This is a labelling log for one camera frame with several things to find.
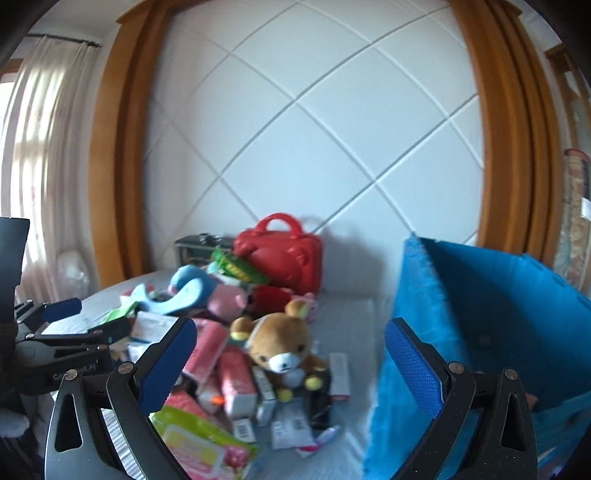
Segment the blue plush whale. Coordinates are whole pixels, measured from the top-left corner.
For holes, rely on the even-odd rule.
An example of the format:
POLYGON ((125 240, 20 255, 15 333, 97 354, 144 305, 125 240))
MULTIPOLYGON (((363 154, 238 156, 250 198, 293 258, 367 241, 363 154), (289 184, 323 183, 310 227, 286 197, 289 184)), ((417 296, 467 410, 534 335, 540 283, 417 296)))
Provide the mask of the blue plush whale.
POLYGON ((164 301, 155 300, 148 290, 148 284, 142 283, 119 296, 122 304, 135 302, 141 311, 159 315, 206 308, 215 289, 221 286, 221 280, 194 265, 184 265, 172 275, 164 301))

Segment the pink cherry blossom tissue pack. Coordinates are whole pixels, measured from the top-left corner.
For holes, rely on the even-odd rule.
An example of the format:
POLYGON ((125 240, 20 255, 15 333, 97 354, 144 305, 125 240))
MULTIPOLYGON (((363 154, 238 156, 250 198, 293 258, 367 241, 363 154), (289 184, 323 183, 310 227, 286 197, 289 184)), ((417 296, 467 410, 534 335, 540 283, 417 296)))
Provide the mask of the pink cherry blossom tissue pack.
POLYGON ((211 373, 228 343, 228 329, 221 323, 195 318, 197 343, 189 355, 182 372, 196 382, 204 383, 211 373))

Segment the dark metal case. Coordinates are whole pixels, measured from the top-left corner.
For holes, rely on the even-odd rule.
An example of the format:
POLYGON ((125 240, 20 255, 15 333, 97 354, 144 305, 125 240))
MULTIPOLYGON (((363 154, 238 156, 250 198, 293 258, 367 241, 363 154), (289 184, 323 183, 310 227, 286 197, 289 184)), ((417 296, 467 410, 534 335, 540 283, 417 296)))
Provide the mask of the dark metal case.
POLYGON ((174 241, 174 253, 176 265, 206 266, 211 262, 211 257, 216 248, 224 252, 230 252, 233 247, 233 237, 200 233, 187 235, 174 241))

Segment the pink plush toy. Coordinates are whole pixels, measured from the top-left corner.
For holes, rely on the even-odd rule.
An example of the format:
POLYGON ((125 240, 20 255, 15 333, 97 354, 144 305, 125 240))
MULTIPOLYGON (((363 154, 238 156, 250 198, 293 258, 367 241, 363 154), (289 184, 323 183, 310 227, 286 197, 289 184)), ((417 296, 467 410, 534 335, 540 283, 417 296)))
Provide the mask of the pink plush toy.
POLYGON ((249 305, 249 294, 240 287, 218 284, 206 301, 206 310, 226 324, 230 324, 242 316, 249 305))

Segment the large pink green wipes pack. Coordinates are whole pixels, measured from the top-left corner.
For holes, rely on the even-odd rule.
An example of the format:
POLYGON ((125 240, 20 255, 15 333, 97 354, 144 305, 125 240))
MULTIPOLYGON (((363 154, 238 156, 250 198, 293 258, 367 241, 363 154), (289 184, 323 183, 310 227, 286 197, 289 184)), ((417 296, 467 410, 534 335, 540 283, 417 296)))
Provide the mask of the large pink green wipes pack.
POLYGON ((243 479, 256 445, 187 411, 165 405, 149 419, 190 479, 243 479))

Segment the pink lotus tissue pack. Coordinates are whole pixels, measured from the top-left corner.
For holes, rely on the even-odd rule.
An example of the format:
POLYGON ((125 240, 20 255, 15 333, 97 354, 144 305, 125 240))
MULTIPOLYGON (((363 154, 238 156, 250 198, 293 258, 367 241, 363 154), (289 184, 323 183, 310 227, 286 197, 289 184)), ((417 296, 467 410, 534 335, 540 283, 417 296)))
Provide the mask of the pink lotus tissue pack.
POLYGON ((252 417, 256 412, 259 393, 242 350, 228 346, 222 351, 217 376, 226 416, 231 420, 252 417))

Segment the blue storage bin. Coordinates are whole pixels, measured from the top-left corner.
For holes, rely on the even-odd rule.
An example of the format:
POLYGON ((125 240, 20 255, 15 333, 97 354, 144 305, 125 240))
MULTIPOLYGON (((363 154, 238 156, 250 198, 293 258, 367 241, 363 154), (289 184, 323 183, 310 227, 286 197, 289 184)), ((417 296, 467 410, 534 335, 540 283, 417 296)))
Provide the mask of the blue storage bin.
POLYGON ((448 361, 517 371, 537 398, 540 465, 571 453, 590 425, 590 301, 527 255, 411 236, 394 317, 448 361))

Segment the brown teddy bear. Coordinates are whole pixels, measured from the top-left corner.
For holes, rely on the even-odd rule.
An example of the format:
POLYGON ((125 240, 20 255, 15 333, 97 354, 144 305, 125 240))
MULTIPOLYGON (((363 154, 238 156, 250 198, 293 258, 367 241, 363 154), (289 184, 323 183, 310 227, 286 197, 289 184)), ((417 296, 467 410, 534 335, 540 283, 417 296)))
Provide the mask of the brown teddy bear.
POLYGON ((230 337, 243 342, 246 354, 266 373, 280 402, 290 401, 297 388, 318 391, 324 385, 321 373, 328 365, 311 353, 307 315, 307 303, 291 300, 283 312, 257 320, 243 316, 230 327, 230 337))

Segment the red toy handbag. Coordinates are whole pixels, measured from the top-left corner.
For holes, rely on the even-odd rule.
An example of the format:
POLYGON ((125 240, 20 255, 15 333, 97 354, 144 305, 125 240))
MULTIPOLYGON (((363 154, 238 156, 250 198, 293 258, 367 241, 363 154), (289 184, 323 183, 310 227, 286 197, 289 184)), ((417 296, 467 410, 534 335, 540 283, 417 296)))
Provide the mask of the red toy handbag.
POLYGON ((269 278, 273 286, 298 295, 321 290, 322 239, 305 232, 291 215, 274 213, 242 231, 233 242, 232 253, 269 278))

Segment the white curtain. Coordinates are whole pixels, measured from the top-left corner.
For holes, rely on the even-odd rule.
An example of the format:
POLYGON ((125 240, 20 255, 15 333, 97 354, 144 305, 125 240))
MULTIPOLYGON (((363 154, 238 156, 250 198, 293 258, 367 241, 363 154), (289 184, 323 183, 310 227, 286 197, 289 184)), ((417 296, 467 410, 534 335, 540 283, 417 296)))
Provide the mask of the white curtain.
POLYGON ((1 213, 30 223, 20 302, 90 291, 87 107, 98 52, 90 42, 37 38, 1 118, 1 213))

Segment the rolled patterned mat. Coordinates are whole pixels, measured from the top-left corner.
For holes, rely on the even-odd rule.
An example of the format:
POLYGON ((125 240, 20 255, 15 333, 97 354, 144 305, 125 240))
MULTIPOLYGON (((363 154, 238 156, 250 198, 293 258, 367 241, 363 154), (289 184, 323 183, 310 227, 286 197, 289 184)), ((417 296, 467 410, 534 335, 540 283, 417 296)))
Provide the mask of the rolled patterned mat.
POLYGON ((590 157, 582 150, 564 152, 563 218, 554 272, 573 288, 590 291, 590 157))

